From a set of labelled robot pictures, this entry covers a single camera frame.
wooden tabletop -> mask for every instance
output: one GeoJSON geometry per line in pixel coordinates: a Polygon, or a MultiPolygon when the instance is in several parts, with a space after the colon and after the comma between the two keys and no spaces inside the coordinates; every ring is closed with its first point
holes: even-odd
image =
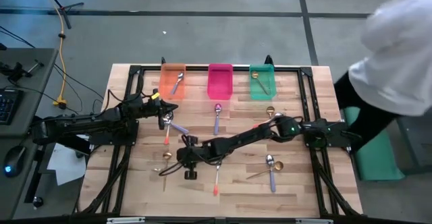
{"type": "MultiPolygon", "coordinates": [[[[126,87],[130,64],[114,64],[108,81],[108,89],[122,97],[126,87]]],[[[151,94],[159,85],[159,72],[146,72],[144,93],[151,94]]],[[[190,135],[200,141],[214,138],[215,101],[207,96],[207,72],[188,72],[186,96],[176,101],[173,123],[183,126],[190,135]]],[[[340,119],[335,99],[330,69],[313,67],[321,117],[328,121],[340,119]]],[[[289,116],[302,116],[300,91],[296,74],[275,73],[277,95],[272,101],[253,101],[249,94],[248,72],[234,72],[234,93],[230,101],[218,102],[223,106],[219,122],[219,136],[230,137],[249,130],[254,124],[268,119],[265,109],[274,106],[276,112],[289,116]]],[[[307,97],[310,100],[307,80],[307,97]]],[[[118,102],[110,101],[110,106],[118,102]]],[[[136,145],[132,148],[129,171],[124,190],[122,215],[177,216],[177,217],[318,217],[318,204],[312,174],[311,158],[302,136],[291,142],[276,143],[261,140],[234,151],[219,170],[219,194],[213,195],[216,168],[199,163],[197,180],[185,180],[184,169],[167,176],[166,190],[163,178],[151,171],[163,168],[162,154],[169,150],[176,162],[178,148],[184,147],[176,130],[170,130],[169,146],[163,144],[165,131],[157,126],[157,118],[140,119],[136,145]],[[276,193],[270,189],[269,174],[246,179],[253,173],[266,169],[265,156],[271,154],[282,161],[284,168],[275,172],[276,193]]],[[[92,154],[80,195],[81,208],[87,207],[107,181],[113,147],[102,146],[92,154]]],[[[362,212],[356,180],[350,158],[340,148],[329,148],[329,160],[333,181],[353,209],[362,212]]],[[[328,191],[323,184],[327,210],[330,209],[328,191]]],[[[111,195],[111,207],[115,200],[116,186],[111,195]]]]}

keyboard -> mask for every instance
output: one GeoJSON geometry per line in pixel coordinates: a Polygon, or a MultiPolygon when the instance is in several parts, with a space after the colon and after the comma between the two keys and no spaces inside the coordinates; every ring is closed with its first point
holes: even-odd
{"type": "Polygon", "coordinates": [[[20,104],[23,91],[0,89],[0,125],[10,125],[20,104]]]}

teal chair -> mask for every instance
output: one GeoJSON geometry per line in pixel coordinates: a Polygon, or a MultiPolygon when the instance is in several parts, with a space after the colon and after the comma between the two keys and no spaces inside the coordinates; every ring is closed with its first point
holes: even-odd
{"type": "MultiPolygon", "coordinates": [[[[358,116],[359,108],[348,107],[344,110],[345,120],[351,125],[358,116]]],[[[383,130],[354,156],[361,180],[399,180],[405,175],[399,170],[393,154],[388,133],[383,130]]]]}

floor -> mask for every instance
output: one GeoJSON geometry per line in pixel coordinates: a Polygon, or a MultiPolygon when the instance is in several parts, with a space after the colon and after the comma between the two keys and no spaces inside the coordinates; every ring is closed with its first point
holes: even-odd
{"type": "MultiPolygon", "coordinates": [[[[82,13],[70,16],[73,28],[65,30],[67,72],[103,93],[112,63],[157,63],[162,56],[172,63],[257,64],[270,54],[278,65],[328,65],[337,79],[368,54],[359,41],[361,26],[387,0],[60,1],[85,2],[82,13]]],[[[36,47],[58,47],[59,20],[47,15],[50,7],[48,0],[0,0],[0,26],[36,47]]],[[[0,41],[26,46],[4,34],[0,41]]],[[[82,111],[90,112],[96,96],[73,85],[84,102],[82,111]]],[[[60,86],[61,77],[53,73],[45,93],[57,97],[60,86]]],[[[64,97],[80,110],[70,88],[64,97]]],[[[38,109],[41,117],[61,112],[47,98],[38,109]]],[[[38,189],[45,205],[34,211],[23,204],[15,218],[71,213],[79,184],[57,187],[53,176],[45,176],[38,189]]],[[[395,182],[359,181],[358,188],[364,213],[371,217],[432,223],[431,184],[432,175],[424,174],[395,182]]]]}

computer mouse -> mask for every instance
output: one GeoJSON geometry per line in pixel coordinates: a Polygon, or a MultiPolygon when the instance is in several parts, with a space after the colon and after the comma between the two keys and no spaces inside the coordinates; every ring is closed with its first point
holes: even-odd
{"type": "Polygon", "coordinates": [[[3,172],[6,177],[15,177],[21,173],[25,154],[24,146],[15,146],[6,153],[3,163],[3,172]]]}

